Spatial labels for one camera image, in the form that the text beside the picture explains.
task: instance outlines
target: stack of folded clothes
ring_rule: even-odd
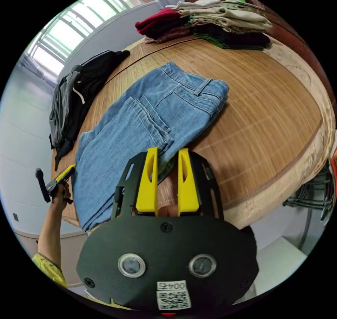
[[[182,17],[188,16],[188,25],[192,27],[212,23],[234,33],[264,32],[271,28],[271,22],[267,18],[241,3],[243,2],[198,0],[178,2],[176,6],[167,6],[167,9],[178,11]]]
[[[271,47],[270,39],[261,32],[229,33],[215,24],[205,24],[194,29],[194,35],[222,49],[263,50]]]
[[[146,43],[163,43],[168,40],[187,36],[191,29],[187,26],[188,17],[182,17],[176,10],[164,8],[157,14],[136,22],[135,27],[141,35],[146,35]]]

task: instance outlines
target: yellow sleeve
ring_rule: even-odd
[[[61,269],[58,268],[54,263],[39,253],[33,257],[33,262],[50,279],[67,288],[67,283]]]

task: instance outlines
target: window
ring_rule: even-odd
[[[153,0],[79,0],[55,16],[36,35],[26,52],[58,75],[74,49],[117,14]]]

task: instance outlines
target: round wooden table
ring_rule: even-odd
[[[230,90],[223,111],[188,147],[212,166],[225,220],[238,228],[250,225],[317,173],[327,158],[324,148],[333,142],[330,129],[335,129],[335,118],[328,112],[327,107],[332,108],[324,87],[315,74],[306,86],[298,73],[306,66],[277,60],[280,46],[275,42],[270,51],[263,52],[220,49],[194,36],[163,44],[135,44],[95,98],[80,134],[98,124],[136,80],[168,61],[186,72],[224,80]],[[319,91],[311,90],[313,84]],[[323,143],[322,133],[327,135]],[[77,142],[61,159],[60,170],[75,163],[76,149]],[[51,168],[53,179],[57,174],[53,160]],[[175,169],[158,186],[158,206],[176,202]],[[74,204],[66,207],[63,219],[79,226]]]

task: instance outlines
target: white drawstring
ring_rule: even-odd
[[[80,96],[80,98],[81,98],[81,100],[82,100],[82,104],[84,104],[85,101],[84,101],[83,96],[82,96],[78,91],[76,91],[76,90],[74,89],[74,87],[73,87],[73,91],[74,91],[75,93],[77,93],[77,94]]]

